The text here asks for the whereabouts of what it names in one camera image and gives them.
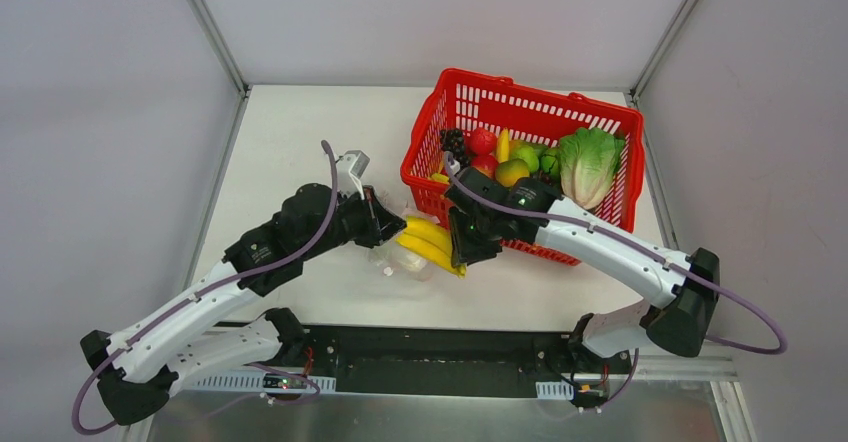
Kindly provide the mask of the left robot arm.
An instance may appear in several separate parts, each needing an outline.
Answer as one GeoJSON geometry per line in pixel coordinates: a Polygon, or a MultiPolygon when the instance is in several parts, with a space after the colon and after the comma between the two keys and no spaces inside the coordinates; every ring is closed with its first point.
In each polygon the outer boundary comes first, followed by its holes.
{"type": "Polygon", "coordinates": [[[322,184],[299,188],[270,220],[227,248],[206,276],[153,314],[122,331],[94,330],[82,338],[115,424],[148,418],[182,389],[220,370],[300,362],[306,333],[288,308],[268,309],[234,332],[203,334],[301,276],[307,261],[347,243],[380,246],[405,226],[370,186],[351,194],[322,184]]]}

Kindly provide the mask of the clear zip top bag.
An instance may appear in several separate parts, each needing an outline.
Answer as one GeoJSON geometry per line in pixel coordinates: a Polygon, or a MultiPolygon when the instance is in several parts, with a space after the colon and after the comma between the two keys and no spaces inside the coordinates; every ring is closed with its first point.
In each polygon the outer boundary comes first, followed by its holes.
{"type": "Polygon", "coordinates": [[[401,211],[406,227],[386,244],[370,249],[367,260],[386,277],[404,276],[427,281],[437,273],[465,276],[465,268],[451,265],[452,242],[435,216],[410,206],[401,211]]]}

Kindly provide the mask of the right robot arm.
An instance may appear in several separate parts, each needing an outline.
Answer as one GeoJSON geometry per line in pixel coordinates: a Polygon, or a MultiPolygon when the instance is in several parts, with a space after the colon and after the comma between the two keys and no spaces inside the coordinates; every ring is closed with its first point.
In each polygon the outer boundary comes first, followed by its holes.
{"type": "Polygon", "coordinates": [[[699,281],[718,283],[715,253],[655,246],[533,178],[506,188],[468,168],[444,195],[453,204],[453,263],[486,261],[500,253],[501,243],[520,241],[574,257],[640,296],[616,311],[580,318],[567,346],[576,369],[593,371],[619,352],[647,345],[681,357],[700,354],[719,296],[699,281]]]}

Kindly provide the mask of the white green napa cabbage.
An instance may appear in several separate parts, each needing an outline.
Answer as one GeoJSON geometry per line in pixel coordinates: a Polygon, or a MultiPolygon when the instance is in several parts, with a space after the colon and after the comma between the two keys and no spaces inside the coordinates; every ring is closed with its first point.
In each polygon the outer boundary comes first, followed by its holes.
{"type": "Polygon", "coordinates": [[[393,268],[414,275],[421,274],[429,265],[427,259],[399,245],[389,250],[389,259],[393,268]]]}

